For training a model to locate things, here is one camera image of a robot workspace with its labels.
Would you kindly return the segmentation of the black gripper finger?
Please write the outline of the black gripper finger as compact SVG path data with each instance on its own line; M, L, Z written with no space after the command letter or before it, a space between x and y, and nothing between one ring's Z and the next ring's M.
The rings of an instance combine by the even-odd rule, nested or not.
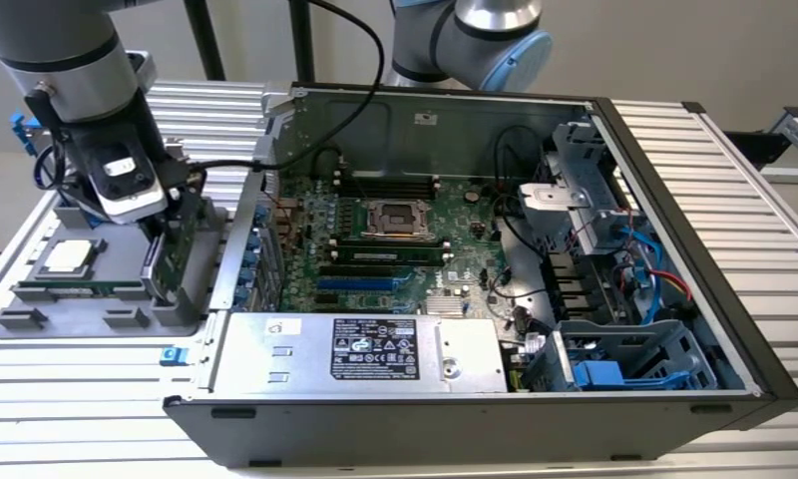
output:
M207 174L185 158L168 157L161 163L161 186L167 206L161 212L161 233L177 234L184 225L205 218L203 188Z
M87 214L97 218L101 222L112 221L107 214L95 185L89 176L84 175L76 169L69 168L64 176L60 192L64 193L73 205L76 205Z

